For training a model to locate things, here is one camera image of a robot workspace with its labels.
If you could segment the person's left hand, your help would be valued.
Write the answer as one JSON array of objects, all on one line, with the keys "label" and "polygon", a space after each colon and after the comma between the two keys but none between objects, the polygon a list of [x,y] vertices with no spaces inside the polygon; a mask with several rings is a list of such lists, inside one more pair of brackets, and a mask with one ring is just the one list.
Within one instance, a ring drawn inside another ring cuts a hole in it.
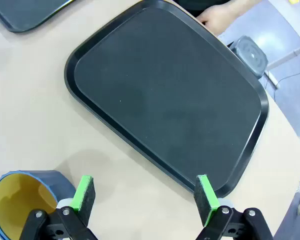
[{"label": "person's left hand", "polygon": [[196,17],[214,35],[222,34],[239,16],[240,7],[234,2],[214,5]]}]

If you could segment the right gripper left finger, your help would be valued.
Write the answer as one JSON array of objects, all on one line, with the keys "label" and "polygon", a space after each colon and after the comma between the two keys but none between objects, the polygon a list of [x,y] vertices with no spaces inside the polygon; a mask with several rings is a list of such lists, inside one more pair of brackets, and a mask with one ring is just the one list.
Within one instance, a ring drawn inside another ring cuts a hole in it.
[{"label": "right gripper left finger", "polygon": [[52,213],[43,209],[32,210],[24,224],[21,240],[96,240],[88,228],[96,198],[94,179],[82,176],[69,205],[56,208]]}]

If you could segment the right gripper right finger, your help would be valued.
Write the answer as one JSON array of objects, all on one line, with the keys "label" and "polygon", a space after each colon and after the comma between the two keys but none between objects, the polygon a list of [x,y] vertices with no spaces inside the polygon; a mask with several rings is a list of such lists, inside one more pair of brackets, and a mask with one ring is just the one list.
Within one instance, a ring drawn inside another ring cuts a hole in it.
[{"label": "right gripper right finger", "polygon": [[272,240],[268,224],[258,208],[247,208],[239,212],[235,208],[221,205],[207,175],[196,177],[194,200],[203,225],[198,240]]}]

